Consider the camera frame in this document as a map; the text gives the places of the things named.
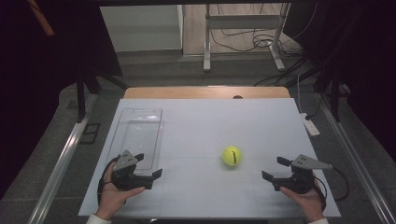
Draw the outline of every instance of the wall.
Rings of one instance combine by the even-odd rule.
[[[181,49],[177,6],[101,7],[116,52]]]

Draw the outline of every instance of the human hand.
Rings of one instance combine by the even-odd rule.
[[[144,187],[126,191],[118,190],[116,186],[111,183],[111,175],[115,164],[115,162],[111,163],[106,171],[104,180],[105,184],[102,189],[99,208],[96,211],[96,216],[104,220],[110,220],[113,215],[125,204],[125,201],[128,198],[131,198],[145,190]]]
[[[313,189],[309,190],[305,194],[298,194],[291,189],[284,187],[280,187],[280,191],[297,202],[298,206],[304,213],[305,221],[313,222],[324,218],[321,209],[322,207],[320,197]]]

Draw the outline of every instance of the yellow tennis ball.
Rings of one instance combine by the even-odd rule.
[[[221,157],[223,161],[230,166],[235,166],[242,160],[241,150],[235,146],[226,147]]]

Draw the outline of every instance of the clear plastic box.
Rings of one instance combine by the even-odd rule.
[[[129,150],[132,155],[144,153],[135,169],[138,175],[151,175],[157,169],[157,152],[161,146],[163,111],[160,108],[122,110],[106,163]]]

